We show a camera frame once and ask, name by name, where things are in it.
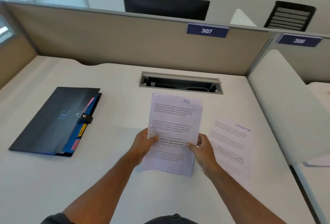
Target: dark sleeve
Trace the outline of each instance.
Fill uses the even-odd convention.
[[[41,224],[74,224],[63,213],[48,216]]]

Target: sheet of paper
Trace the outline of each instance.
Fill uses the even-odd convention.
[[[203,107],[199,99],[153,93],[148,138],[159,135],[142,161],[142,169],[190,176],[194,154],[186,143],[197,144]]]
[[[316,159],[304,162],[306,167],[330,167],[330,155],[325,155]]]
[[[252,131],[246,126],[217,116],[208,139],[218,164],[242,187],[249,190],[253,156]]]

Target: black folder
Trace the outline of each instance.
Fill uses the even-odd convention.
[[[72,156],[100,100],[99,88],[57,87],[9,150]]]

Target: monitor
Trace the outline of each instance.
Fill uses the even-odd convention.
[[[126,12],[204,21],[210,2],[207,0],[124,0],[124,4]]]

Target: office chair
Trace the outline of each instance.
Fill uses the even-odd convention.
[[[315,11],[313,6],[276,1],[264,28],[306,31]]]

